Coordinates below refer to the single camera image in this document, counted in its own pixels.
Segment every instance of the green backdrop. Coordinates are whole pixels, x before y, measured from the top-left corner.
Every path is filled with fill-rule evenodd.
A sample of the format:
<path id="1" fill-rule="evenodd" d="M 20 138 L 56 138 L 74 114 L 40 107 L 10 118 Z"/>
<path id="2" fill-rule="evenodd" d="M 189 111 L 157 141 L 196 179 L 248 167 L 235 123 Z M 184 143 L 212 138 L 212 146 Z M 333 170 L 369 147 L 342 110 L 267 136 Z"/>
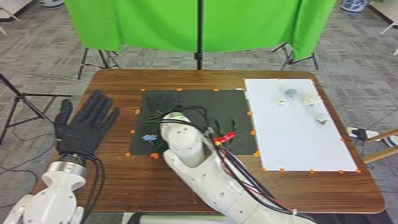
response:
<path id="1" fill-rule="evenodd" d="M 205 52 L 289 42 L 312 56 L 337 0 L 205 0 Z M 67 0 L 86 47 L 196 52 L 198 0 Z"/>

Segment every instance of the wooden table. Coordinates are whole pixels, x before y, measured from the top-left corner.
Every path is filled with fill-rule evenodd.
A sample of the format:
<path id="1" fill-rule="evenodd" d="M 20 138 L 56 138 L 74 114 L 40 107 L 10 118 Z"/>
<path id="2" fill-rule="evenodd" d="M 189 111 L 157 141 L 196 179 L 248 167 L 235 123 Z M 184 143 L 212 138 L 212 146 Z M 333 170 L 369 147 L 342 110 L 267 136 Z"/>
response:
<path id="1" fill-rule="evenodd" d="M 143 89 L 237 89 L 246 87 L 246 78 L 299 79 L 315 78 L 315 76 L 308 72 L 280 71 L 102 70 L 97 73 L 84 100 L 93 90 L 100 89 L 114 98 L 122 117 L 97 152 L 107 168 L 107 183 L 95 211 L 214 211 L 164 160 L 154 160 L 150 156 L 127 156 L 130 130 L 136 128 L 136 109 L 141 105 Z M 260 182 L 290 208 L 308 213 L 379 213 L 385 210 L 381 191 L 317 78 L 315 84 L 363 173 L 354 172 L 344 175 L 338 172 L 321 172 L 313 175 L 308 172 L 264 173 L 260 158 L 241 156 L 241 159 Z M 90 189 L 91 180 L 79 193 L 81 202 L 88 200 Z"/>

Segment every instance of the white paper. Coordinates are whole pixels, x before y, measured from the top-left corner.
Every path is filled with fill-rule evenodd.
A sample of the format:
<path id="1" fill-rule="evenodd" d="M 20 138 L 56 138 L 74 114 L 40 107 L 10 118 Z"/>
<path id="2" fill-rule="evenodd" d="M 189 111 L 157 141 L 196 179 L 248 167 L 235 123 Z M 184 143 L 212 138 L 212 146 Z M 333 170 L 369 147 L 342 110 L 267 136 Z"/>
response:
<path id="1" fill-rule="evenodd" d="M 248 79 L 246 88 L 266 169 L 356 171 L 326 104 L 305 105 L 306 99 L 319 96 L 313 81 Z M 285 96 L 289 89 L 297 90 L 294 98 Z M 321 114 L 329 117 L 324 125 L 317 121 Z"/>

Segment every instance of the gray carpet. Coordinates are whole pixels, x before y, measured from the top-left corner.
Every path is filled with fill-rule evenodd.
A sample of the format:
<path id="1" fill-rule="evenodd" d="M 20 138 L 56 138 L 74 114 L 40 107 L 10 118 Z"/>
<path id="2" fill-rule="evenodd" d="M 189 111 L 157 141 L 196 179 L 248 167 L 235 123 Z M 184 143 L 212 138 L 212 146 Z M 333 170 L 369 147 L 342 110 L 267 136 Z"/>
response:
<path id="1" fill-rule="evenodd" d="M 45 9 L 40 4 L 22 15 L 22 22 L 0 24 L 10 36 L 0 35 L 0 72 L 10 77 L 26 92 L 74 94 L 79 103 L 86 86 L 97 71 L 90 67 L 84 79 L 77 81 L 77 71 L 84 48 L 74 30 L 67 9 Z M 379 32 L 388 23 L 367 10 L 361 14 L 347 14 L 340 8 L 321 40 L 317 55 L 321 70 L 315 71 L 313 62 L 306 61 L 289 70 L 305 70 L 317 73 L 328 95 L 347 126 L 369 128 L 376 121 L 398 109 L 398 57 L 393 52 L 398 46 L 398 30 L 386 36 Z M 271 49 L 239 51 L 234 53 L 205 54 L 207 69 L 257 69 L 280 70 L 283 53 L 271 53 Z M 123 68 L 193 69 L 196 62 L 191 53 L 177 53 L 152 49 L 125 48 L 116 57 Z M 90 54 L 90 62 L 100 63 L 97 52 Z M 0 127 L 13 102 L 13 93 L 0 85 Z M 45 106 L 47 99 L 35 98 L 38 105 Z M 20 108 L 17 120 L 31 116 L 27 108 Z M 51 116 L 58 113 L 52 107 Z M 397 128 L 398 113 L 374 126 L 376 131 Z M 17 128 L 17 134 L 31 138 L 52 132 L 45 121 L 33 122 Z M 52 146 L 52 136 L 38 140 L 20 141 L 13 132 L 0 146 L 0 166 L 11 167 Z M 363 155 L 385 148 L 383 143 L 360 144 Z M 51 161 L 51 153 L 22 168 L 40 174 Z M 388 212 L 398 223 L 398 156 L 392 156 L 370 166 L 370 171 L 385 193 Z M 0 176 L 0 206 L 13 203 L 31 191 L 33 177 L 27 174 L 10 173 Z M 0 209 L 0 221 L 10 208 Z M 88 223 L 118 223 L 120 216 L 95 214 Z"/>

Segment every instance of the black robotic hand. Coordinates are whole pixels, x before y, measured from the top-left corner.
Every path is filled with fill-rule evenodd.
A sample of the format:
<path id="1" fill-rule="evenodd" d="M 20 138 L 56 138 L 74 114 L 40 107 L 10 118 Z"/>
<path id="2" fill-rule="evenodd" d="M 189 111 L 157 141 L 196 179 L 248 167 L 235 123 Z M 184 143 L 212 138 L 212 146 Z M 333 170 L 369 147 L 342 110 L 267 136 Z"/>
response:
<path id="1" fill-rule="evenodd" d="M 61 113 L 56 117 L 59 154 L 79 154 L 86 157 L 95 156 L 104 136 L 120 116 L 120 108 L 116 108 L 107 118 L 113 103 L 113 99 L 97 90 L 68 124 L 74 105 L 70 99 L 63 101 Z"/>

